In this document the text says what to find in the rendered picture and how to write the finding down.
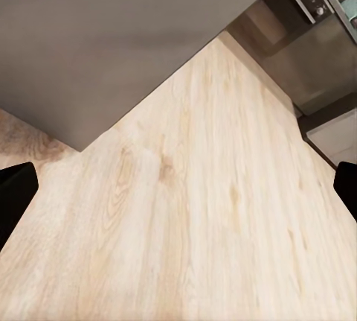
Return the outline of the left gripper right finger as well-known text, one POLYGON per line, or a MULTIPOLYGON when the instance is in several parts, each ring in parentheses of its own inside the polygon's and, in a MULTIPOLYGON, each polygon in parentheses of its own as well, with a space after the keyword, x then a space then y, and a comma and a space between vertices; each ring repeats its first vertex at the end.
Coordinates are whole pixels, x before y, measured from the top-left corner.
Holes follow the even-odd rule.
POLYGON ((357 165, 340 162, 333 187, 357 222, 357 165))

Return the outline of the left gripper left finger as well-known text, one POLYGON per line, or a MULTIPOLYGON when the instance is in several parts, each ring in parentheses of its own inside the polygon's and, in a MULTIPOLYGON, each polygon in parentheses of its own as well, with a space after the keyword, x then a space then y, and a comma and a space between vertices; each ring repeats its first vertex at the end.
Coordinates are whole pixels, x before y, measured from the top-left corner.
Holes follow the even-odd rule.
POLYGON ((0 170, 0 251, 39 189, 32 162, 0 170))

